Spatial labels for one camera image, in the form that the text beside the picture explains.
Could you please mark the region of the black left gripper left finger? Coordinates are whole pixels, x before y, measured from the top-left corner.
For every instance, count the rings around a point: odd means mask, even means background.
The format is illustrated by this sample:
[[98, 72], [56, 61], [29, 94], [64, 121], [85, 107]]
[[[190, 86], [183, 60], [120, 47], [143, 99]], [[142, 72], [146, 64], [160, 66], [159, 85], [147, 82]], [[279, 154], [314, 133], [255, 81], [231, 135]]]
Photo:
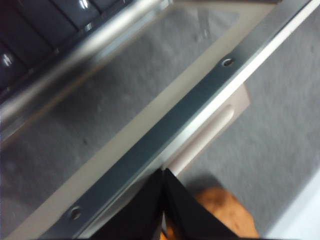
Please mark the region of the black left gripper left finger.
[[155, 171], [139, 192], [96, 232], [97, 240], [151, 240], [162, 217], [163, 171]]

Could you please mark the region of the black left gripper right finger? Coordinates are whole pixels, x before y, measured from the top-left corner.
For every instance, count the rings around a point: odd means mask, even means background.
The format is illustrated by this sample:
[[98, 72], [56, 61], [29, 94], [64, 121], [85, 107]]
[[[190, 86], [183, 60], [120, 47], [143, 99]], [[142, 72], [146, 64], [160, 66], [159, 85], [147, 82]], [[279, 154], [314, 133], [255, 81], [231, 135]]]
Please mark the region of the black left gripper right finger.
[[164, 211], [179, 240], [235, 240], [238, 236], [206, 210], [169, 170], [163, 172]]

